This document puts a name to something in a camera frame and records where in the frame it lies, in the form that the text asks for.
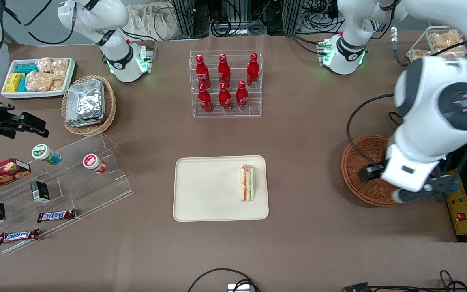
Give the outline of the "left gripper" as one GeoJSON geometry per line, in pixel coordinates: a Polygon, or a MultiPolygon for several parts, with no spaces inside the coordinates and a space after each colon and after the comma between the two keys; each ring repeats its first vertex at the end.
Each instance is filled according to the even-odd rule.
{"type": "Polygon", "coordinates": [[[386,161],[362,167],[358,171],[358,179],[361,182],[369,182],[381,177],[382,180],[398,188],[417,192],[422,189],[429,175],[439,165],[439,161],[432,163],[410,161],[396,145],[387,147],[385,158],[386,161]]]}

